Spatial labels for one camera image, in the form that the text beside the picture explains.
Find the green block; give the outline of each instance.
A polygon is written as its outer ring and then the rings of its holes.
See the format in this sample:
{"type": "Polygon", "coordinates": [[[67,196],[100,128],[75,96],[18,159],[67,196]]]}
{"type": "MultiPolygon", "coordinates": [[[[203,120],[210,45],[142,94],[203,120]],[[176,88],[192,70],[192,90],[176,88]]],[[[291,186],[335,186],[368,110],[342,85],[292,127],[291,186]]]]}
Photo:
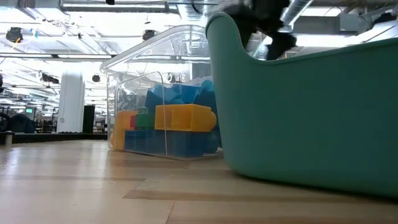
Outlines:
{"type": "Polygon", "coordinates": [[[146,108],[146,107],[139,107],[139,108],[138,108],[138,113],[139,113],[139,114],[146,114],[146,113],[148,113],[148,108],[146,108]]]}
{"type": "Polygon", "coordinates": [[[155,128],[155,114],[137,114],[136,115],[136,129],[154,129],[155,128]]]}

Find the yellow block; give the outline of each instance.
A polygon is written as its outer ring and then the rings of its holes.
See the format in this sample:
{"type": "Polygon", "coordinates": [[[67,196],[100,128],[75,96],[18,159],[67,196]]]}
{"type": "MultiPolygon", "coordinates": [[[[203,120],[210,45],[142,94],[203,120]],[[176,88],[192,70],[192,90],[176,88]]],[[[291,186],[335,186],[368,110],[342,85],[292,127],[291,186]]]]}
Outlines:
{"type": "Polygon", "coordinates": [[[134,128],[130,128],[130,118],[137,114],[138,111],[119,111],[117,113],[111,136],[113,149],[124,150],[124,134],[126,130],[134,130],[134,128]]]}
{"type": "Polygon", "coordinates": [[[156,106],[155,129],[171,131],[210,132],[216,125],[210,107],[194,104],[156,106]]]}

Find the teal bin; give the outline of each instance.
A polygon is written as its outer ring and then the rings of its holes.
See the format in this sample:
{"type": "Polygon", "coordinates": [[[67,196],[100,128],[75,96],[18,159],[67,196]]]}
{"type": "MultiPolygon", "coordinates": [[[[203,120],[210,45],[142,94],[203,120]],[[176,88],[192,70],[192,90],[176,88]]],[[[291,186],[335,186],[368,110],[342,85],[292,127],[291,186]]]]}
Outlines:
{"type": "Polygon", "coordinates": [[[206,35],[232,170],[398,198],[398,39],[263,62],[226,14],[206,35]]]}

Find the ceiling light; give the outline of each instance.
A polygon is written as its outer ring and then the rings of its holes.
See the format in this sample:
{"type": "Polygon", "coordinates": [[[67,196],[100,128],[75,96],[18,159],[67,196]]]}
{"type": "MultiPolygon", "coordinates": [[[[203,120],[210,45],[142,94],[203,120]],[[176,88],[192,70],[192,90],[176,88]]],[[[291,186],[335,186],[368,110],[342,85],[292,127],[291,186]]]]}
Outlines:
{"type": "Polygon", "coordinates": [[[111,59],[112,55],[58,55],[59,58],[95,58],[95,59],[111,59]]]}
{"type": "Polygon", "coordinates": [[[203,60],[207,61],[210,60],[210,57],[186,57],[186,56],[181,56],[182,60],[203,60]]]}
{"type": "Polygon", "coordinates": [[[4,54],[1,53],[0,57],[18,57],[18,58],[51,58],[49,54],[4,54]]]}
{"type": "Polygon", "coordinates": [[[306,8],[301,16],[328,16],[328,17],[334,17],[338,16],[343,10],[345,10],[345,7],[308,7],[306,8]]]}
{"type": "MultiPolygon", "coordinates": [[[[343,35],[296,35],[299,47],[345,47],[350,44],[349,39],[343,35]]],[[[272,43],[270,37],[266,37],[262,44],[272,43]]]]}
{"type": "MultiPolygon", "coordinates": [[[[63,4],[63,7],[104,7],[104,8],[109,8],[112,6],[109,6],[108,4],[63,4]]],[[[140,6],[138,4],[118,4],[117,7],[123,7],[123,8],[134,8],[140,6]]],[[[160,5],[145,5],[145,7],[149,7],[149,8],[156,8],[159,7],[160,5]]]]}
{"type": "Polygon", "coordinates": [[[113,6],[114,5],[114,0],[106,0],[106,3],[113,6]]]}
{"type": "Polygon", "coordinates": [[[14,43],[21,43],[24,38],[21,34],[22,28],[20,27],[11,27],[9,31],[7,31],[6,39],[10,42],[14,43]]]}
{"type": "Polygon", "coordinates": [[[25,109],[25,106],[10,106],[10,109],[25,109]]]}
{"type": "Polygon", "coordinates": [[[0,99],[0,103],[11,104],[11,103],[14,103],[14,102],[12,100],[0,99]]]}
{"type": "Polygon", "coordinates": [[[139,56],[137,59],[159,59],[159,60],[171,60],[171,56],[162,56],[162,55],[148,55],[148,56],[139,56]]]}
{"type": "Polygon", "coordinates": [[[96,83],[101,81],[101,77],[99,75],[93,75],[91,79],[93,80],[93,82],[96,83]]]}

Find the clear plastic bin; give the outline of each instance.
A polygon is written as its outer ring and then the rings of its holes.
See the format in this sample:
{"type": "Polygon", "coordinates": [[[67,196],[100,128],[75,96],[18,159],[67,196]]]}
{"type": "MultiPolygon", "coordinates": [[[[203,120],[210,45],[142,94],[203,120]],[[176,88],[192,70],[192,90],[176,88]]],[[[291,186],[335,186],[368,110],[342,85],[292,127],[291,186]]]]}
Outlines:
{"type": "Polygon", "coordinates": [[[178,158],[214,154],[221,140],[209,55],[203,27],[177,26],[104,62],[109,147],[178,158]]]}

